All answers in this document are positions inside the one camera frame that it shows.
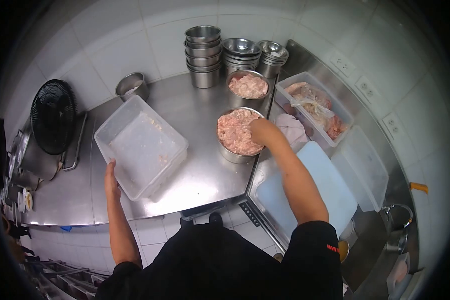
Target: black shoe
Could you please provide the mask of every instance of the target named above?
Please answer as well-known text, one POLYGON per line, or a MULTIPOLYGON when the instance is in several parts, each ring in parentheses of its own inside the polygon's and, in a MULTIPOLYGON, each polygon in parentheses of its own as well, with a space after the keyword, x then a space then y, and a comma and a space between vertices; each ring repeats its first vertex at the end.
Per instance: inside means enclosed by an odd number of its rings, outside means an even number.
POLYGON ((224 226, 222 216, 219 213, 210 213, 209 222, 210 222, 210 224, 216 224, 220 227, 224 226))
POLYGON ((180 218, 180 227, 181 228, 186 228, 186 227, 191 227, 191 226, 193 226, 193 220, 185 221, 184 219, 180 218))

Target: stacked metal cups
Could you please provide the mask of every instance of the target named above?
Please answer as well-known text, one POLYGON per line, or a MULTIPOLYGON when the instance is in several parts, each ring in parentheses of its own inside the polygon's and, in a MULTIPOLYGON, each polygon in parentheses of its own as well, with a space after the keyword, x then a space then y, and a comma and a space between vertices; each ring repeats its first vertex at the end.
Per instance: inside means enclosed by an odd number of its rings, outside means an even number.
POLYGON ((258 45, 262 50, 262 55, 257 72, 266 78, 275 78, 290 56, 288 50, 272 41, 260 41, 258 45))
POLYGON ((201 25, 185 32, 186 67, 190 71, 192 85, 198 88, 213 87, 218 83, 220 72, 220 28, 201 25))
POLYGON ((239 70, 255 70, 262 49, 255 42, 244 38, 229 38, 223 41, 223 63, 227 75, 239 70))

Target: fan grille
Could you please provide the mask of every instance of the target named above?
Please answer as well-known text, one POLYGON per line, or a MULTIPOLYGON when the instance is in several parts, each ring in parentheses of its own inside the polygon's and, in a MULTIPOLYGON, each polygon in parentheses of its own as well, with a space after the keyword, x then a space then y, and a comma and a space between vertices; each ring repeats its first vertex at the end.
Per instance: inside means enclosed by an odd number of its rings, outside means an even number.
POLYGON ((68 83, 53 79, 38 91, 31 105, 30 121, 38 146, 50 155, 59 155, 73 140, 77 105, 68 83))

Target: hand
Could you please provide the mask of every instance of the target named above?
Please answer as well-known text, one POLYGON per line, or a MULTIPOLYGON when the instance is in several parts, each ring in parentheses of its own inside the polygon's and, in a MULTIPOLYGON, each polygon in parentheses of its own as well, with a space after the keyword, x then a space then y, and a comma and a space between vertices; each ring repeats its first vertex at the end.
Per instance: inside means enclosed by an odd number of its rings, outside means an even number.
POLYGON ((105 172, 105 195, 107 200, 120 201, 122 191, 119 189, 119 183, 115 178, 115 165, 117 164, 115 159, 108 164, 105 172))
POLYGON ((252 131, 252 141, 259 145, 270 148, 284 141, 288 145, 288 141, 282 131, 264 117, 253 120, 250 123, 250 130, 252 131))

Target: orange handle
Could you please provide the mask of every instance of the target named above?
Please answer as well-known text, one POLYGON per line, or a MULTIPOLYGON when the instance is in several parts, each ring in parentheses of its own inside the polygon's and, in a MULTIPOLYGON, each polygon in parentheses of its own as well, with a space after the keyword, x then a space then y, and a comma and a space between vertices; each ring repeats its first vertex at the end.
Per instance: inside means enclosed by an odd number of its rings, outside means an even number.
POLYGON ((410 190, 419 190, 425 192, 427 195, 429 194, 429 187, 426 184, 411 182, 410 190))

